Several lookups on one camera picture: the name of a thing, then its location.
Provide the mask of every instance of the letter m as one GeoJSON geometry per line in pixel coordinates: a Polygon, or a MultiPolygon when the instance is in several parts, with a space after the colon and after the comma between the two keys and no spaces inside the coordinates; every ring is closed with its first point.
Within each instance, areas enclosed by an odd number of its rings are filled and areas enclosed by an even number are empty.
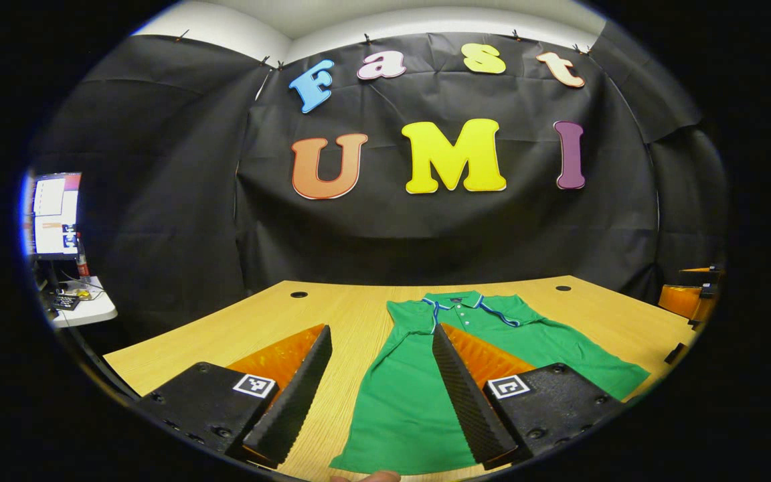
{"type": "Polygon", "coordinates": [[[406,184],[410,194],[436,192],[438,182],[432,178],[431,165],[448,188],[454,190],[468,164],[468,176],[462,186],[466,190],[503,190],[507,186],[499,174],[495,154],[495,133],[499,123],[492,119],[469,119],[462,126],[452,146],[442,131],[431,122],[406,125],[401,134],[412,144],[412,179],[406,184]]]}

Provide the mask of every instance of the white desk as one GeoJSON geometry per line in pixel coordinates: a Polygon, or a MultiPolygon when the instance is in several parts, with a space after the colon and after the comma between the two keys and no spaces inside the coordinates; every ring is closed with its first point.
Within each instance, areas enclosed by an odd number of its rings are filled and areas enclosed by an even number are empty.
{"type": "MultiPolygon", "coordinates": [[[[91,284],[103,287],[100,284],[97,276],[91,277],[91,284]]],[[[112,300],[109,298],[109,293],[105,293],[102,289],[96,287],[88,287],[79,281],[67,281],[68,292],[76,288],[85,289],[91,293],[92,299],[80,300],[79,305],[73,311],[67,311],[67,309],[58,309],[58,316],[52,320],[54,327],[75,327],[80,325],[86,325],[89,323],[97,323],[98,321],[111,320],[117,317],[117,310],[112,300]]]]}

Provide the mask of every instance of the purple letter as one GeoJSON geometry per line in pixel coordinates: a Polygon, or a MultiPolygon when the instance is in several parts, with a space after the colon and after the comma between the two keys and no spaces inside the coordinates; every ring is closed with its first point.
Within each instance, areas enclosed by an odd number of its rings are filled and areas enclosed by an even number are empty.
{"type": "Polygon", "coordinates": [[[582,189],[585,178],[582,177],[582,156],[579,138],[582,126],[577,123],[559,121],[553,128],[561,137],[561,175],[558,177],[559,189],[582,189]]]}

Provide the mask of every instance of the letter u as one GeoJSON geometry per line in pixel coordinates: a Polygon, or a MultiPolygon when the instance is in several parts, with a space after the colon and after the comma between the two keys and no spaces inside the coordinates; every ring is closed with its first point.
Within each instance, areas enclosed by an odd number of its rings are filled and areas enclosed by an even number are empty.
{"type": "Polygon", "coordinates": [[[290,146],[296,153],[293,164],[293,189],[308,199],[334,199],[350,192],[359,180],[361,146],[367,135],[346,134],[335,140],[341,151],[341,172],[331,181],[322,180],[317,169],[321,162],[321,149],[328,141],[322,137],[303,139],[290,146]]]}

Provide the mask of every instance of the red bottle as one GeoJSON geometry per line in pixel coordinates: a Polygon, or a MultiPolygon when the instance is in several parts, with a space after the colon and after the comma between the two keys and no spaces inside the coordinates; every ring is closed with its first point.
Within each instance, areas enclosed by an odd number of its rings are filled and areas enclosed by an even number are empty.
{"type": "Polygon", "coordinates": [[[88,282],[91,280],[91,274],[88,272],[88,262],[85,259],[85,248],[82,246],[82,233],[76,233],[76,269],[79,270],[80,280],[88,282]]]}

